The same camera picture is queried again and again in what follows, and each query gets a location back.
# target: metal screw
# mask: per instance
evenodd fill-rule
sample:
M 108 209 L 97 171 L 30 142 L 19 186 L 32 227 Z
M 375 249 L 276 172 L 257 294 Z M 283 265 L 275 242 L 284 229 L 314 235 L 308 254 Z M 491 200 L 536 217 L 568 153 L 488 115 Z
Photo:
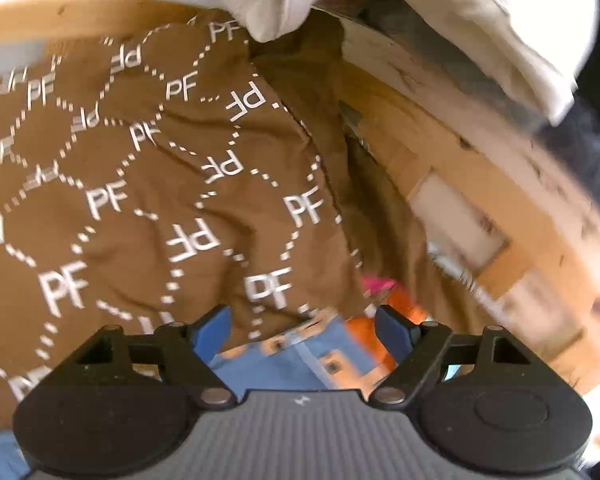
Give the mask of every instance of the metal screw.
M 374 392 L 374 399 L 382 404 L 400 404 L 405 399 L 405 396 L 402 390 L 385 386 Z
M 209 406 L 222 406 L 231 400 L 231 392 L 224 388 L 207 388 L 200 394 L 200 400 Z

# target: orange cloth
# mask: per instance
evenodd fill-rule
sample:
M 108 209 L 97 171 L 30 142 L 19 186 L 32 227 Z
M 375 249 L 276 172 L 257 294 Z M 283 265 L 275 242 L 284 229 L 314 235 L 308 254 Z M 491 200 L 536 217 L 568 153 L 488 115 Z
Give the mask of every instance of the orange cloth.
M 385 303 L 392 306 L 411 322 L 419 324 L 427 319 L 427 313 L 420 306 L 413 303 L 408 292 L 401 286 L 394 287 Z M 384 365 L 389 371 L 395 368 L 394 358 L 391 357 L 376 337 L 373 319 L 366 316 L 357 316 L 349 319 L 346 322 L 346 327 L 350 336 L 362 345 L 378 364 Z

